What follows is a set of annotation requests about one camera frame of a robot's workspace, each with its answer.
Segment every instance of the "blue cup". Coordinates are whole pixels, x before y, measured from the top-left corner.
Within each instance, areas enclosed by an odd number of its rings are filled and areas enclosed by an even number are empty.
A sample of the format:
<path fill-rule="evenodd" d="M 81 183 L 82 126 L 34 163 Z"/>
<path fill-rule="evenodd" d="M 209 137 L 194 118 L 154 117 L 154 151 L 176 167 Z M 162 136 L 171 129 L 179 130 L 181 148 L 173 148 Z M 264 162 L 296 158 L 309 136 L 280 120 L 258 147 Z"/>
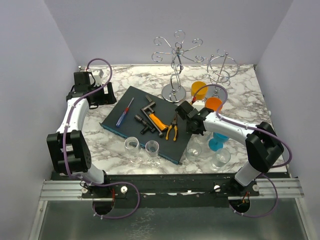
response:
<path fill-rule="evenodd" d="M 210 139 L 208 145 L 212 151 L 216 152 L 217 150 L 222 149 L 224 147 L 224 143 L 228 140 L 229 140 L 228 136 L 214 132 L 213 138 Z"/>

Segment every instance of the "black bracket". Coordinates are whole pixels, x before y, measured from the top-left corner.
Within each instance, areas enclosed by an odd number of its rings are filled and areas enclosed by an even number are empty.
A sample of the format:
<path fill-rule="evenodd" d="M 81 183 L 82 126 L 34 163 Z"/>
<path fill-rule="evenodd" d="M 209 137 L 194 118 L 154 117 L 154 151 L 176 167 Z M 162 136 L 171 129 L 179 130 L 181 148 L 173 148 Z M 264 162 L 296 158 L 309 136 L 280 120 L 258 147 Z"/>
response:
<path fill-rule="evenodd" d="M 70 100 L 72 98 L 79 98 L 83 95 L 92 92 L 101 86 L 94 86 L 90 83 L 90 72 L 87 71 L 79 71 L 73 74 L 74 77 L 74 91 L 70 91 L 66 96 L 66 100 Z M 86 99 L 89 103 L 89 106 L 100 106 L 100 105 L 108 105 L 115 104 L 117 99 L 114 94 L 114 89 L 112 87 L 112 83 L 109 82 L 107 85 L 108 93 L 105 93 L 104 89 L 101 89 L 91 95 L 89 95 Z"/>
<path fill-rule="evenodd" d="M 198 111 L 189 102 L 184 101 L 175 109 L 175 112 L 182 120 L 186 120 L 187 133 L 204 135 L 204 131 L 206 131 L 204 120 L 214 111 L 205 107 Z"/>
<path fill-rule="evenodd" d="M 276 136 L 274 129 L 267 122 L 263 121 L 256 127 Z M 247 135 L 245 145 L 250 165 L 261 173 L 267 173 L 284 152 L 280 141 L 257 130 Z"/>
<path fill-rule="evenodd" d="M 188 207 L 229 207 L 228 197 L 258 196 L 253 190 L 255 181 L 247 187 L 234 186 L 234 174 L 165 174 L 165 175 L 109 175 L 110 183 L 129 182 L 134 184 L 140 193 L 140 208 L 188 208 Z M 137 193 L 133 187 L 119 184 L 110 187 L 115 191 L 117 208 L 134 208 L 137 204 Z M 110 189 L 92 189 L 82 194 L 84 199 L 110 198 Z"/>
<path fill-rule="evenodd" d="M 67 174 L 64 161 L 62 133 L 56 132 L 46 137 L 53 168 L 57 173 Z M 86 140 L 80 130 L 73 130 L 66 135 L 66 144 L 72 145 L 72 150 L 67 151 L 67 159 L 71 173 L 86 173 L 91 168 L 91 154 Z"/>

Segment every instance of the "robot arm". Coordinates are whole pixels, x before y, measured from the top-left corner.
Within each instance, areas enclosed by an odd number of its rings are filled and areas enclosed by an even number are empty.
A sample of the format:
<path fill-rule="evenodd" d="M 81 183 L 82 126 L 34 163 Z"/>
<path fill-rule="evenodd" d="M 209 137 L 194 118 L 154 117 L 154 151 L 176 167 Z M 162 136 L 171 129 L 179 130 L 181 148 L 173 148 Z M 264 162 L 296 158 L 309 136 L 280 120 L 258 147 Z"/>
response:
<path fill-rule="evenodd" d="M 94 78 L 95 85 L 91 84 L 90 74 L 92 75 L 92 78 Z M 99 88 L 100 84 L 100 75 L 95 75 L 94 77 L 94 75 L 89 72 L 74 73 L 74 91 L 69 92 L 66 97 L 67 110 L 63 122 L 56 133 L 49 134 L 46 138 L 52 164 L 57 173 L 67 174 L 62 138 L 71 107 L 81 96 Z M 108 93 L 105 93 L 102 89 L 77 103 L 72 112 L 66 135 L 67 160 L 72 175 L 80 176 L 80 178 L 85 178 L 86 180 L 97 184 L 104 183 L 105 174 L 102 170 L 96 168 L 92 164 L 91 154 L 81 131 L 90 106 L 114 104 L 117 101 L 114 96 L 111 82 L 107 84 L 107 91 Z"/>
<path fill-rule="evenodd" d="M 267 173 L 284 152 L 284 147 L 278 140 L 259 131 L 239 127 L 221 120 L 211 109 L 203 108 L 198 111 L 190 103 L 184 101 L 175 111 L 183 120 L 187 121 L 187 132 L 193 134 L 203 134 L 204 131 L 216 132 L 246 146 L 248 162 L 234 176 L 236 182 L 242 187 L 247 186 L 259 174 Z M 228 117 L 223 118 L 248 127 L 263 129 L 276 135 L 271 125 L 267 122 L 255 125 Z"/>

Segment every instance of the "glass cup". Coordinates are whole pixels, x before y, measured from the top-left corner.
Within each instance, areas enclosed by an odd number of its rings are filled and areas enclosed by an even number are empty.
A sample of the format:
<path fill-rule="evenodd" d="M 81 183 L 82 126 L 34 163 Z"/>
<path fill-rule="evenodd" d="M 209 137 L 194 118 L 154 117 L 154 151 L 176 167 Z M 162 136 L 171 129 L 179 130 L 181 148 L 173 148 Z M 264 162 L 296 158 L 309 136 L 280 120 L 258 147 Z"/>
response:
<path fill-rule="evenodd" d="M 190 142 L 186 146 L 185 158 L 188 162 L 193 163 L 199 157 L 202 152 L 202 148 L 199 143 Z"/>
<path fill-rule="evenodd" d="M 124 149 L 128 155 L 132 156 L 132 158 L 130 158 L 130 162 L 132 162 L 133 164 L 138 164 L 142 161 L 142 156 L 141 154 L 139 154 L 141 146 L 137 138 L 135 138 L 134 136 L 128 137 L 124 141 Z"/>
<path fill-rule="evenodd" d="M 205 131 L 203 132 L 203 136 L 201 134 L 198 134 L 195 137 L 195 140 L 199 143 L 199 144 L 205 144 L 211 137 L 211 132 L 210 131 Z"/>
<path fill-rule="evenodd" d="M 150 140 L 145 144 L 145 151 L 148 155 L 148 160 L 146 165 L 151 169 L 157 169 L 160 164 L 160 157 L 158 156 L 159 153 L 159 143 L 154 140 Z"/>
<path fill-rule="evenodd" d="M 225 166 L 231 159 L 230 152 L 225 148 L 218 149 L 211 160 L 211 165 L 215 170 Z"/>

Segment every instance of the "white wall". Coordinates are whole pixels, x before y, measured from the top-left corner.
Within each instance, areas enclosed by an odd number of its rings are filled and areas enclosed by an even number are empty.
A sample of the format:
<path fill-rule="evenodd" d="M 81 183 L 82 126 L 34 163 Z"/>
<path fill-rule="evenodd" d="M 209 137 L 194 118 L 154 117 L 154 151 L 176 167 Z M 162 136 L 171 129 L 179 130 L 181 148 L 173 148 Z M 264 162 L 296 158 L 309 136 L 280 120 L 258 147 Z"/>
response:
<path fill-rule="evenodd" d="M 257 78 L 276 132 L 293 151 L 320 236 L 320 1 L 294 0 L 257 66 Z"/>
<path fill-rule="evenodd" d="M 30 234 L 76 62 L 42 0 L 0 7 L 0 239 Z"/>
<path fill-rule="evenodd" d="M 111 64 L 154 64 L 157 36 L 173 44 L 186 32 L 186 56 L 209 57 L 226 49 L 242 64 L 257 64 L 292 0 L 44 0 L 74 58 L 81 65 L 97 56 Z M 168 64 L 170 57 L 162 61 Z"/>

